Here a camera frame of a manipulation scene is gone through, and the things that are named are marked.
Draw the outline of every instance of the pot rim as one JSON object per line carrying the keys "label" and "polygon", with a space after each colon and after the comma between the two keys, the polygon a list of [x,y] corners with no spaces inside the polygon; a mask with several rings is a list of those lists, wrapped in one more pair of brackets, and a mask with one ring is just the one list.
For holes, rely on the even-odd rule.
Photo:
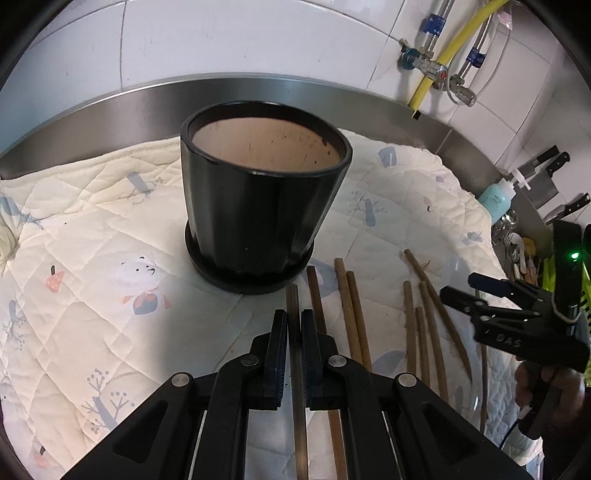
{"label": "pot rim", "polygon": [[[228,115],[228,116],[221,116],[219,114],[216,115],[217,111],[223,111],[225,109],[230,109],[232,111],[232,107],[244,107],[245,105],[254,106],[255,109],[253,112],[250,112],[248,115]],[[256,107],[262,107],[263,111],[256,111]],[[269,111],[272,113],[277,113],[275,115],[269,115]],[[192,140],[192,136],[195,135],[198,129],[193,132],[193,135],[189,135],[189,129],[193,122],[206,114],[210,114],[213,118],[210,121],[206,121],[203,125],[199,128],[203,128],[206,125],[211,123],[226,120],[231,118],[273,118],[277,120],[285,120],[288,122],[292,122],[296,125],[301,127],[305,127],[317,135],[324,138],[326,141],[330,142],[330,144],[339,152],[339,150],[344,150],[345,154],[341,155],[341,160],[328,168],[323,168],[320,170],[311,170],[311,171],[277,171],[277,170],[263,170],[263,169],[255,169],[250,167],[245,167],[242,165],[237,165],[235,163],[228,162],[221,158],[214,157],[213,155],[208,154],[201,148],[199,148]],[[270,176],[270,177],[291,177],[291,178],[315,178],[315,177],[322,177],[328,174],[331,174],[335,171],[340,171],[343,167],[349,165],[353,158],[353,148],[351,144],[347,140],[347,138],[333,125],[326,122],[325,120],[321,119],[319,116],[314,115],[313,113],[307,112],[305,110],[286,105],[284,103],[278,102],[268,102],[265,100],[236,100],[231,102],[221,102],[216,103],[213,105],[209,105],[207,107],[198,110],[197,112],[191,114],[182,124],[180,137],[182,142],[185,146],[192,152],[201,155],[207,161],[218,164],[224,165],[230,168],[234,168],[243,173],[249,173],[251,175],[263,175],[263,176]]]}

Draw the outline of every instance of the human hand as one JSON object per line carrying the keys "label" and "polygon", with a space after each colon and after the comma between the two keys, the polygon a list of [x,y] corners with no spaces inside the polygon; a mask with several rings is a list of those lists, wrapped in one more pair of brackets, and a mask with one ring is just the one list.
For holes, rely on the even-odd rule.
{"label": "human hand", "polygon": [[575,420],[583,410],[585,399],[585,386],[583,376],[571,368],[542,367],[541,372],[531,369],[532,363],[521,362],[515,371],[517,387],[515,389],[515,402],[520,408],[529,405],[533,394],[533,388],[538,377],[546,383],[562,390],[560,403],[556,407],[550,423],[556,427],[564,427]]}

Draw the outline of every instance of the wooden stick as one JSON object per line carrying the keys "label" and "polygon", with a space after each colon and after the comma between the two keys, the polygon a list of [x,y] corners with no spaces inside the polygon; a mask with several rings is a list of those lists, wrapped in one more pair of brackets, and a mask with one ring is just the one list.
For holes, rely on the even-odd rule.
{"label": "wooden stick", "polygon": [[[326,334],[326,322],[324,321],[324,310],[322,309],[322,299],[320,297],[320,288],[318,287],[318,277],[313,265],[306,268],[308,274],[308,285],[310,286],[310,296],[312,297],[312,310],[314,310],[314,319],[316,321],[316,330]],[[333,443],[333,453],[335,456],[335,468],[337,480],[347,479],[347,462],[345,460],[345,445],[343,444],[343,429],[340,424],[338,410],[329,410],[330,437]]]}
{"label": "wooden stick", "polygon": [[425,311],[423,307],[414,309],[417,317],[418,359],[421,362],[421,380],[431,388],[431,372],[429,371],[429,347],[427,345],[427,326],[425,325]]}
{"label": "wooden stick", "polygon": [[468,357],[468,352],[466,352],[466,348],[464,347],[464,344],[462,342],[462,337],[460,337],[460,334],[457,332],[456,326],[453,324],[452,319],[449,316],[446,308],[443,306],[443,303],[441,303],[441,299],[435,291],[435,288],[433,287],[431,280],[429,280],[429,277],[427,276],[421,265],[418,264],[417,259],[414,257],[413,253],[409,249],[406,249],[404,251],[404,255],[406,255],[406,257],[408,258],[408,261],[413,266],[413,269],[415,273],[418,275],[418,277],[423,282],[427,283],[429,296],[431,297],[431,300],[433,301],[433,304],[435,305],[435,308],[437,309],[437,312],[439,313],[439,316],[441,317],[449,336],[452,338],[452,341],[456,346],[457,353],[460,355],[460,360],[462,361],[464,370],[466,370],[466,373],[471,383],[472,369],[470,367],[470,358]]}
{"label": "wooden stick", "polygon": [[290,343],[291,400],[294,415],[295,477],[308,480],[308,437],[306,434],[306,394],[300,330],[300,300],[297,285],[285,288],[287,331]]}
{"label": "wooden stick", "polygon": [[484,343],[480,344],[482,360],[482,406],[480,407],[480,433],[484,435],[488,416],[488,350]]}
{"label": "wooden stick", "polygon": [[371,372],[371,356],[369,354],[368,334],[365,330],[365,318],[363,317],[361,299],[359,298],[359,290],[357,289],[357,280],[355,279],[354,272],[347,272],[347,283],[349,285],[349,292],[351,293],[351,301],[353,303],[353,314],[355,315],[355,325],[357,327],[359,346],[361,347],[363,366],[368,372]]}
{"label": "wooden stick", "polygon": [[326,334],[326,322],[324,321],[324,310],[322,309],[322,298],[320,297],[320,287],[318,285],[318,276],[316,268],[308,265],[306,268],[308,275],[308,286],[310,287],[310,297],[312,299],[312,310],[314,311],[314,320],[316,321],[316,330]]}
{"label": "wooden stick", "polygon": [[445,403],[449,404],[445,361],[443,360],[441,339],[439,338],[439,331],[437,330],[437,322],[435,321],[433,306],[431,305],[431,299],[429,298],[427,283],[423,281],[420,282],[418,284],[418,290],[421,292],[421,298],[423,299],[423,308],[425,309],[425,317],[427,318],[427,325],[429,326],[431,345],[433,346],[433,356],[435,357],[435,369],[437,372],[437,383],[439,385],[439,396]]}
{"label": "wooden stick", "polygon": [[413,286],[407,280],[402,284],[404,290],[404,313],[407,328],[407,371],[417,376],[417,319],[414,316]]}
{"label": "wooden stick", "polygon": [[345,328],[347,329],[347,341],[349,342],[349,353],[351,358],[360,364],[363,363],[361,356],[361,346],[355,325],[355,313],[353,311],[353,302],[349,292],[349,283],[345,273],[345,264],[342,258],[335,258],[336,279],[339,283],[340,302],[343,306],[343,317],[345,318]]}

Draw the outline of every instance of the screw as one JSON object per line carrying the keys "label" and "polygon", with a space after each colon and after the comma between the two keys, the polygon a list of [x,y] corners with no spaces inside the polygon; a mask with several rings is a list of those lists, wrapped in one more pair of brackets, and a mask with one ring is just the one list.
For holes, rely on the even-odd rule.
{"label": "screw", "polygon": [[175,387],[184,387],[189,383],[189,376],[187,374],[176,374],[172,382]]}
{"label": "screw", "polygon": [[403,387],[414,387],[417,384],[417,377],[413,374],[402,374],[398,377],[398,383]]}
{"label": "screw", "polygon": [[256,355],[245,355],[240,359],[240,363],[245,367],[254,367],[258,363]]}
{"label": "screw", "polygon": [[329,365],[333,367],[344,367],[347,363],[347,359],[342,355],[333,355],[329,358]]}

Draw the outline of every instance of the black flower pot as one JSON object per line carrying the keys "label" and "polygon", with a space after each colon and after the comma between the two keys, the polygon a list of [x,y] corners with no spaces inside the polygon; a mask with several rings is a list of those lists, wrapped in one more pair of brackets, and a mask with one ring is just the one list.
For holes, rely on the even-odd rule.
{"label": "black flower pot", "polygon": [[181,128],[185,240],[199,273],[261,294],[300,274],[352,158],[320,118],[285,105],[234,102]]}

